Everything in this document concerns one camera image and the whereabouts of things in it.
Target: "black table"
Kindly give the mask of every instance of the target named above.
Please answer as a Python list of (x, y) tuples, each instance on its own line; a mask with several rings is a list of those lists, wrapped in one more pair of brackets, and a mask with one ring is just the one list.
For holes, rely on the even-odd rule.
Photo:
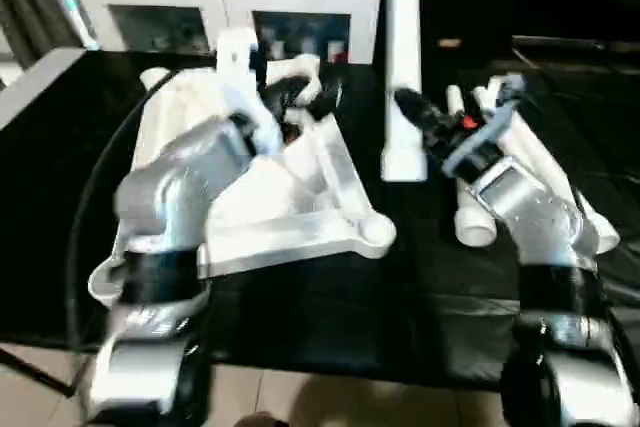
[[(209, 62), (86, 53), (0, 131), (0, 340), (65, 346), (64, 249), (95, 159), (143, 95), (141, 71)], [(345, 80), (338, 122), (372, 203), (394, 220), (398, 238), (379, 261), (340, 254), (216, 278), (208, 326), (212, 361), (494, 389), (518, 310), (513, 245), (501, 232), (487, 249), (461, 246), (453, 235), (455, 189), (435, 168), (427, 184), (383, 184), (381, 79), (365, 66), (324, 66), (322, 73)], [(425, 88), (442, 94), (452, 81), (469, 88), (491, 73), (441, 69)], [(539, 108), (523, 115), (622, 235), (621, 246), (599, 265), (640, 354), (640, 84), (620, 75), (551, 75), (555, 92), (534, 82)], [(111, 158), (81, 236), (77, 288), (88, 350), (100, 343), (105, 310), (86, 293), (86, 278), (110, 251), (112, 193), (129, 170), (136, 133), (131, 129)]]

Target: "white pipe fitting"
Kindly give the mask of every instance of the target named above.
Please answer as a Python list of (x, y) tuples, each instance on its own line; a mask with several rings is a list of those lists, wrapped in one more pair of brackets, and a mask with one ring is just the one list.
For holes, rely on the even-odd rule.
[[(464, 111), (462, 93), (457, 85), (447, 87), (447, 106), (449, 114)], [(461, 244), (468, 247), (486, 247), (498, 234), (496, 222), (467, 189), (467, 184), (456, 180), (458, 210), (453, 217), (456, 237)]]
[[(499, 78), (492, 78), (489, 82), (490, 87), (495, 86), (497, 82), (499, 82)], [(495, 87), (491, 88), (491, 92), (488, 89), (483, 91), (482, 88), (477, 88), (474, 90), (474, 94), (479, 99), (478, 103), (482, 109), (492, 111), (495, 110), (498, 91), (499, 88)], [(505, 153), (518, 158), (525, 166), (537, 173), (556, 195), (574, 205), (576, 204), (571, 184), (564, 169), (518, 112), (513, 113), (511, 125), (499, 140), (498, 145)], [(587, 218), (598, 232), (600, 239), (598, 253), (608, 252), (615, 248), (620, 243), (620, 234), (606, 217), (594, 210), (581, 193), (580, 200)]]
[(427, 179), (422, 132), (409, 122), (393, 99), (398, 87), (422, 90), (420, 0), (387, 0), (386, 143), (382, 178), (388, 182)]

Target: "tiled floor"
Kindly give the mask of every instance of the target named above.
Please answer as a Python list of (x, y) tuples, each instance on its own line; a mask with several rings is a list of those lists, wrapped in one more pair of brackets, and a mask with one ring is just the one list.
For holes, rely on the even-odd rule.
[[(68, 358), (63, 352), (3, 348), (69, 380)], [(268, 411), (289, 421), (292, 427), (505, 426), (500, 398), (487, 392), (454, 392), (231, 366), (215, 369), (206, 426), (233, 427), (255, 411)], [(0, 425), (75, 426), (76, 405), (0, 367)]]

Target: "cabinet door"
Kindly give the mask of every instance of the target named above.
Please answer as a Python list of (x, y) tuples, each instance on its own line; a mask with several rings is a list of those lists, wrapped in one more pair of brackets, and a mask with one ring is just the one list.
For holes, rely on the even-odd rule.
[(222, 0), (81, 0), (103, 50), (206, 53), (226, 25)]
[(369, 64), (380, 0), (224, 0), (229, 25), (251, 26), (272, 58), (315, 53)]

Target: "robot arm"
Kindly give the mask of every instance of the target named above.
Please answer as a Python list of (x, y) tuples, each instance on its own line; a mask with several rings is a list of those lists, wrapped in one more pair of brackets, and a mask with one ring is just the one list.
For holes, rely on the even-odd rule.
[(211, 202), (249, 167), (247, 127), (237, 116), (212, 118), (121, 183), (116, 210), (128, 234), (125, 280), (96, 359), (94, 421), (204, 422), (210, 368), (198, 328), (208, 290), (198, 279), (197, 249)]
[(395, 99), (424, 134), (426, 150), (513, 238), (520, 270), (516, 346), (502, 373), (514, 427), (638, 424), (638, 409), (594, 260), (598, 236), (573, 204), (495, 145), (524, 88), (509, 79), (486, 125), (441, 114), (419, 94)]

